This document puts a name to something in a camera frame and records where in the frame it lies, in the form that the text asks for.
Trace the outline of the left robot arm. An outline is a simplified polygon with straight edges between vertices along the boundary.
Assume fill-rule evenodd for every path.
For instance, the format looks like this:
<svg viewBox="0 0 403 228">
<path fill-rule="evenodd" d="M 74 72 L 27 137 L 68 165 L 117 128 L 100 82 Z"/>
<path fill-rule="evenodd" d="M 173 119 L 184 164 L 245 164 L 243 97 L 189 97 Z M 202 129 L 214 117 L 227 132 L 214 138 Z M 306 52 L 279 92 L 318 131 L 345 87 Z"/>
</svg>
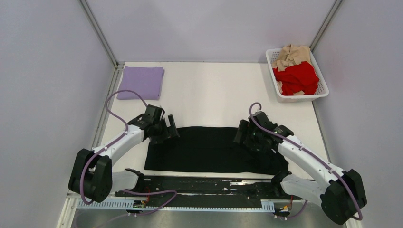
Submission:
<svg viewBox="0 0 403 228">
<path fill-rule="evenodd" d="M 174 116 L 163 117 L 165 111 L 148 105 L 143 114 L 125 122 L 123 131 L 92 150 L 81 149 L 75 158 L 68 189 L 80 194 L 82 201 L 104 201 L 110 193 L 128 190 L 134 196 L 145 192 L 144 174 L 126 168 L 113 172 L 113 166 L 135 146 L 149 139 L 151 145 L 161 145 L 180 137 Z"/>
</svg>

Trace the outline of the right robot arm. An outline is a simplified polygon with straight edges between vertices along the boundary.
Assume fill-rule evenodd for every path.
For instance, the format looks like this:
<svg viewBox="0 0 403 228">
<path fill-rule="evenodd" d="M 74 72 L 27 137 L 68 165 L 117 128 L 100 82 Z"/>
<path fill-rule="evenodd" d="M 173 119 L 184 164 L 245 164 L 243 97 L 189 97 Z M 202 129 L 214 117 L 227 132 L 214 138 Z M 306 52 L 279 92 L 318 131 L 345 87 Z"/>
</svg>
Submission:
<svg viewBox="0 0 403 228">
<path fill-rule="evenodd" d="M 311 180 L 303 179 L 287 168 L 272 172 L 272 194 L 277 198 L 294 195 L 321 207 L 326 216 L 338 225 L 345 224 L 367 205 L 361 175 L 351 169 L 345 171 L 325 161 L 306 147 L 284 125 L 271 122 L 258 111 L 247 120 L 241 120 L 234 142 L 259 155 L 259 161 L 274 157 L 288 158 L 303 169 Z"/>
</svg>

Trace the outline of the black t shirt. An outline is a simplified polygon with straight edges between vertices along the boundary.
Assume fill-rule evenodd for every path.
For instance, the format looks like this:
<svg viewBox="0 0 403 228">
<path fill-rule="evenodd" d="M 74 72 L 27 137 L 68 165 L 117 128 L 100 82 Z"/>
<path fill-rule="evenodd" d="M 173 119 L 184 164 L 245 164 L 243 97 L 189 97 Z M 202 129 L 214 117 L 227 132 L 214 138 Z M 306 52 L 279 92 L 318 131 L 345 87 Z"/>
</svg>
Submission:
<svg viewBox="0 0 403 228">
<path fill-rule="evenodd" d="M 153 171 L 275 175 L 289 163 L 278 153 L 254 152 L 233 142 L 235 127 L 182 127 L 179 137 L 149 143 L 144 168 Z"/>
</svg>

